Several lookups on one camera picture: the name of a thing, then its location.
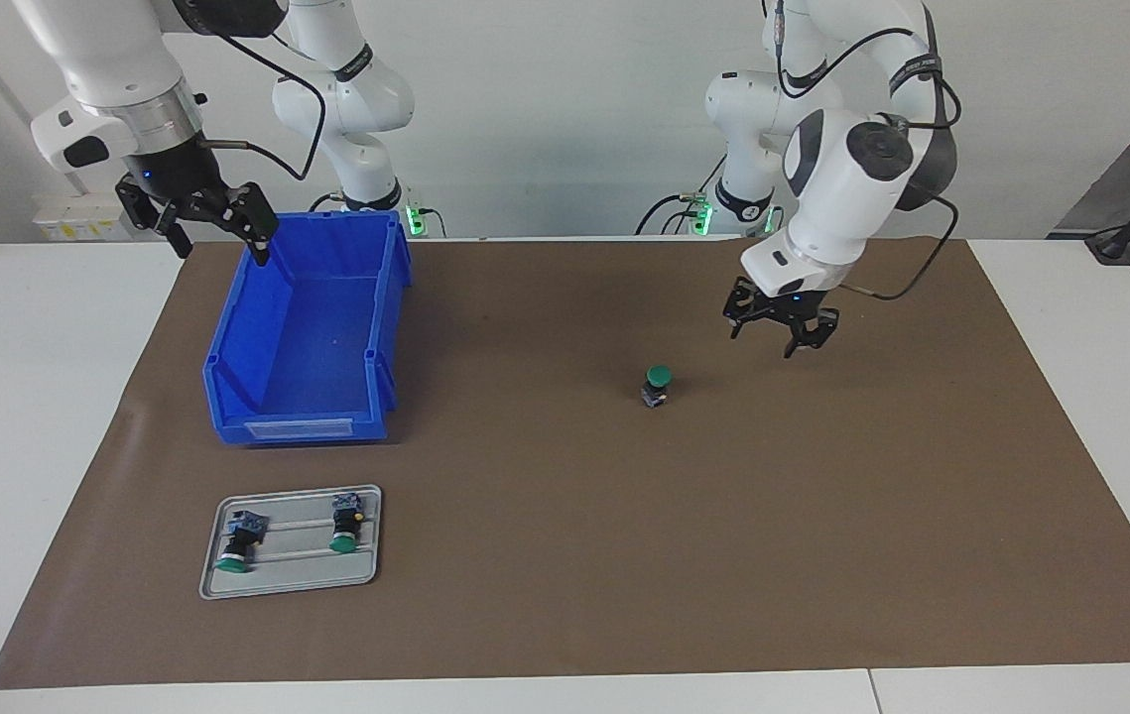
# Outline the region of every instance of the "green push button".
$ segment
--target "green push button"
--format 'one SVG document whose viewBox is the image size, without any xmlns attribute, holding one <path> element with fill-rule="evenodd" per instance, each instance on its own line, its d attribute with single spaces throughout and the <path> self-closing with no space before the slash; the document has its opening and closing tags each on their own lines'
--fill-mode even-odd
<svg viewBox="0 0 1130 714">
<path fill-rule="evenodd" d="M 337 552 L 353 552 L 357 550 L 357 539 L 353 537 L 347 537 L 347 534 L 338 534 L 333 539 L 330 539 L 330 550 Z"/>
<path fill-rule="evenodd" d="M 237 557 L 221 557 L 220 560 L 216 560 L 216 569 L 227 573 L 246 573 L 247 564 L 244 564 Z"/>
<path fill-rule="evenodd" d="M 663 389 L 671 380 L 670 367 L 664 365 L 647 367 L 646 378 L 649 384 L 654 385 L 657 389 Z"/>
</svg>

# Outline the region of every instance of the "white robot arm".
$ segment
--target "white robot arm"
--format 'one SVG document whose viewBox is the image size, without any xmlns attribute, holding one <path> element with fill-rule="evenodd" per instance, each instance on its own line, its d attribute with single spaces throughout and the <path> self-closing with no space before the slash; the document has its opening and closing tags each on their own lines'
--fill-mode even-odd
<svg viewBox="0 0 1130 714">
<path fill-rule="evenodd" d="M 269 36 L 287 0 L 12 0 L 70 89 L 31 123 L 40 153 L 62 172 L 122 158 L 115 185 L 130 220 L 165 236 L 182 258 L 181 220 L 210 223 L 269 259 L 278 217 L 260 186 L 231 189 L 202 133 L 198 104 L 164 45 L 165 28 Z"/>
<path fill-rule="evenodd" d="M 827 41 L 866 49 L 890 79 L 892 111 L 842 108 Z M 837 313 L 822 311 L 892 209 L 938 199 L 957 166 L 931 15 L 919 0 L 777 0 L 764 28 L 776 72 L 715 78 L 706 110 L 728 138 L 723 175 L 711 186 L 711 229 L 755 234 L 784 173 L 800 209 L 790 225 L 746 250 L 724 315 L 733 337 L 749 321 L 791 326 L 788 354 L 822 347 Z M 775 136 L 790 136 L 779 149 Z M 817 329 L 806 322 L 817 321 Z"/>
<path fill-rule="evenodd" d="M 124 159 L 128 173 L 115 189 L 130 220 L 164 235 L 180 256 L 189 255 L 192 244 L 179 218 L 232 232 L 264 263 L 278 217 L 255 183 L 231 189 L 221 180 L 212 149 L 260 149 L 203 136 L 198 105 L 206 98 L 184 81 L 162 40 L 165 32 L 219 36 L 255 55 L 233 38 L 270 36 L 289 18 L 298 52 L 324 68 L 288 72 L 310 86 L 279 81 L 276 113 L 294 130 L 316 134 L 315 148 L 337 167 L 350 208 L 389 209 L 401 202 L 388 153 L 366 132 L 406 125 L 414 95 L 395 72 L 373 60 L 347 0 L 12 3 L 70 89 L 69 98 L 31 125 L 40 153 L 62 172 Z M 306 94 L 311 87 L 322 103 Z M 320 119 L 323 114 L 328 121 Z M 311 163 L 312 153 L 305 171 L 288 171 L 303 181 Z"/>
<path fill-rule="evenodd" d="M 347 0 L 292 0 L 287 15 L 298 53 L 323 69 L 301 72 L 320 87 L 329 114 L 319 143 L 333 164 L 342 198 L 353 211 L 391 211 L 407 193 L 393 172 L 388 149 L 371 132 L 406 127 L 415 95 L 405 78 L 375 58 Z M 273 87 L 273 112 L 298 134 L 312 136 L 319 112 L 296 82 Z"/>
</svg>

